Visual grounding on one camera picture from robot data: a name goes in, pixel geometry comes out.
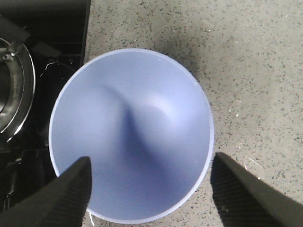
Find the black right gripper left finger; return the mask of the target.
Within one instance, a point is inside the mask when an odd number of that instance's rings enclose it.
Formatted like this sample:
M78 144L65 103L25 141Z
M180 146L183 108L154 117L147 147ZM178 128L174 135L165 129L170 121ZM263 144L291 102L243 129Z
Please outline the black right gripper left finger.
M80 227L92 192L89 157L0 216L2 227Z

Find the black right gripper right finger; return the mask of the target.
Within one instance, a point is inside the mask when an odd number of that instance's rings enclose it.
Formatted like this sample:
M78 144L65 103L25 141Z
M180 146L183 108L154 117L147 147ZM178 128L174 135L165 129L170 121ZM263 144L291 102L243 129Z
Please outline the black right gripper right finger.
M225 227L301 227L303 206L259 180L228 155L215 154L213 200Z

